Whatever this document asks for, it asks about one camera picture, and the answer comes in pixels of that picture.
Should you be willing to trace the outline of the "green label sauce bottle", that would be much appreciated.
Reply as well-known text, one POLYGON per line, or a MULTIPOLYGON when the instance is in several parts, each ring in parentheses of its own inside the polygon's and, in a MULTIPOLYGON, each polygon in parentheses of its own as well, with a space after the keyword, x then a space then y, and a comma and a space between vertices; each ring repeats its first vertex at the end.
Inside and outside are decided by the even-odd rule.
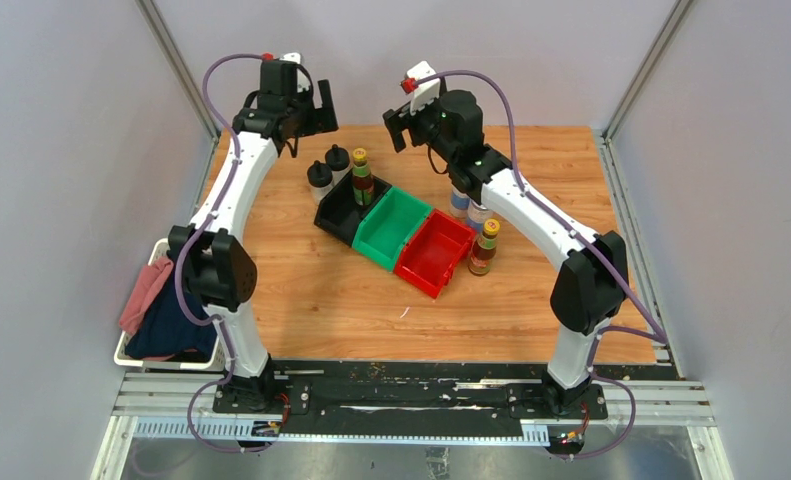
POLYGON ((374 178, 364 148, 352 152, 351 183, 355 202, 361 207, 370 206, 374 199, 374 178))

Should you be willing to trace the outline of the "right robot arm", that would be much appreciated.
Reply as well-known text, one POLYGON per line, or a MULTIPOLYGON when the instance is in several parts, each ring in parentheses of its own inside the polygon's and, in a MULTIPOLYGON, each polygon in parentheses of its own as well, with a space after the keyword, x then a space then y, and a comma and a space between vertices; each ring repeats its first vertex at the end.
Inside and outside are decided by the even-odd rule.
POLYGON ((468 91, 444 92, 422 107, 406 103, 382 119, 396 151, 429 147, 445 161, 457 190, 499 214, 556 269, 549 304, 560 328, 541 396, 548 413, 569 416, 591 384, 596 333, 627 297, 621 287, 628 280, 624 239, 578 223, 525 181, 507 156, 486 143, 483 112, 468 91))

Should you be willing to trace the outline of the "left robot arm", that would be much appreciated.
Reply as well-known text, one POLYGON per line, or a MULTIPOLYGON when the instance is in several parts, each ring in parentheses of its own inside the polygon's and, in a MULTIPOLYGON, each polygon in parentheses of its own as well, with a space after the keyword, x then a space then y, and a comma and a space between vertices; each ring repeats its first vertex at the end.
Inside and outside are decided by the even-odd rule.
POLYGON ((191 323, 212 327, 224 350, 217 391, 244 412, 264 413, 279 395, 274 363, 255 325, 258 271, 243 246, 247 219, 280 154, 295 156, 300 138, 334 132, 338 122, 328 81, 313 81, 301 54, 254 58, 259 86, 232 120, 203 98, 229 135, 228 154, 189 224, 173 227, 167 240, 182 312, 191 323))

